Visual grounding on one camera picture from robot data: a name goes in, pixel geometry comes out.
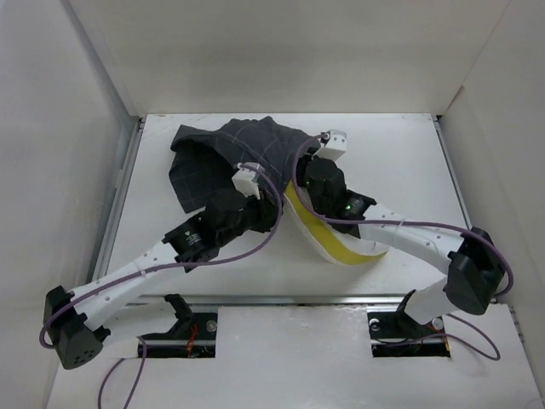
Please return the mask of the dark grey checked pillowcase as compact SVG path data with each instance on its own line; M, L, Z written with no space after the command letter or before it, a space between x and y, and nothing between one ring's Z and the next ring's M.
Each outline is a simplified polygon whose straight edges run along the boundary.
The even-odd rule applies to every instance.
M215 210L236 189L237 164L259 164L279 193L291 180L298 148L311 136L272 118L232 119L217 130L182 125L170 144L174 154L169 180L189 214L211 205Z

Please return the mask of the white pillow with yellow band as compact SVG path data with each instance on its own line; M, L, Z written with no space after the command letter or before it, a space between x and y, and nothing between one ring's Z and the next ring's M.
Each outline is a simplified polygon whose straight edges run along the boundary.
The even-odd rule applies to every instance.
M354 266L384 257L388 245L342 234L313 216L299 200L291 181L284 191L286 209L311 246L328 262Z

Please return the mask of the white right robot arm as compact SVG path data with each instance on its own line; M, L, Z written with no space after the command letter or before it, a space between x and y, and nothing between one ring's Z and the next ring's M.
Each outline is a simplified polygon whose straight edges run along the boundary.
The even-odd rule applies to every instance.
M397 249L444 275L404 296L394 324L406 336L441 315L484 314L506 273L485 230L408 220L349 189L331 159L309 154L298 159L285 193L302 231L326 259L357 265Z

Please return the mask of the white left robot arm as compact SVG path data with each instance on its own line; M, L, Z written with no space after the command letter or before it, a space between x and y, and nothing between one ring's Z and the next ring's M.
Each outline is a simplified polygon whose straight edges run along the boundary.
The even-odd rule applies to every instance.
M167 270L189 272L219 264L221 247L260 221L261 198L259 193L245 195L222 189L204 210L105 280L71 291L56 286L45 296L41 343L57 353L67 370L88 363L105 341L116 335L113 321L121 310L153 285L164 282Z

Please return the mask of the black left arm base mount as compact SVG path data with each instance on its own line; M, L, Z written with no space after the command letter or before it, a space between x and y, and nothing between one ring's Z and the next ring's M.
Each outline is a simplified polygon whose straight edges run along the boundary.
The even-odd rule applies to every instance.
M143 336L137 354L150 359L212 359L216 353L218 309L186 303L178 294L165 296L164 301L175 308L175 323L166 332Z

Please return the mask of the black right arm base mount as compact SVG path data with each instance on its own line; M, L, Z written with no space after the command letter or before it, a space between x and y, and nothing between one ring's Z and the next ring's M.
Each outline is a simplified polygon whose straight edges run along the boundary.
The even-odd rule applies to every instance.
M444 329L434 328L431 321L418 324L402 310L414 292L405 295L395 310L367 310L374 358L450 358Z

